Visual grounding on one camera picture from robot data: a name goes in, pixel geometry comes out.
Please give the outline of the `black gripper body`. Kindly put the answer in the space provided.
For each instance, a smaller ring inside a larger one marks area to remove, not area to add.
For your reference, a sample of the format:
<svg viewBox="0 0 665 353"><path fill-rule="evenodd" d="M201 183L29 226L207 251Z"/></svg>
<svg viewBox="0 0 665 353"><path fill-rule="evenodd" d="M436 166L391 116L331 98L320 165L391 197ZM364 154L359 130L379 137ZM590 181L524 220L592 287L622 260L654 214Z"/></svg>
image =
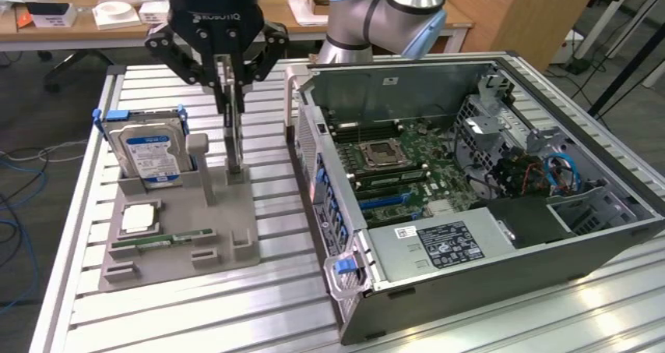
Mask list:
<svg viewBox="0 0 665 353"><path fill-rule="evenodd" d="M235 64L264 27L259 0L170 0L169 25L201 56Z"/></svg>

